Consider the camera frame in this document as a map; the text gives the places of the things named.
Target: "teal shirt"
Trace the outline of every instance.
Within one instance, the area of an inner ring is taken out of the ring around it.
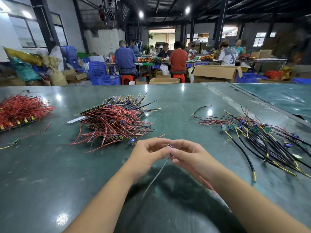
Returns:
[[[233,46],[232,48],[234,48],[238,52],[238,55],[243,53],[243,47],[241,46],[239,46],[238,48],[235,48],[235,46]]]

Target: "forearm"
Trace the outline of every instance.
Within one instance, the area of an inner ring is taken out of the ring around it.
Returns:
[[[229,170],[212,185],[248,233],[311,232]]]
[[[132,184],[121,168],[64,233],[112,233]]]

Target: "black shirt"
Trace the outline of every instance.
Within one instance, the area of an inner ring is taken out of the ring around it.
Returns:
[[[168,50],[167,53],[165,53],[164,50],[161,50],[161,51],[159,52],[159,54],[158,54],[158,57],[163,57],[163,58],[165,58],[165,57],[167,57],[167,56],[171,56],[171,54],[172,54],[172,51],[171,51],[171,50]]]

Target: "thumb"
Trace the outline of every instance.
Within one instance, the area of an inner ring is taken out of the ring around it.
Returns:
[[[164,159],[168,154],[170,154],[172,152],[172,148],[170,148],[169,146],[164,147],[156,152],[153,153],[153,158],[154,158],[154,162],[158,161],[160,159]]]
[[[187,163],[192,163],[193,153],[188,153],[182,150],[173,148],[171,154],[179,160],[185,161]]]

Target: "person in black shirt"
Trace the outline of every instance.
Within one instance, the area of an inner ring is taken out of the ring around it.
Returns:
[[[169,44],[168,43],[164,43],[163,44],[163,50],[161,50],[158,54],[158,57],[167,57],[167,56],[171,56],[172,51],[169,50]]]

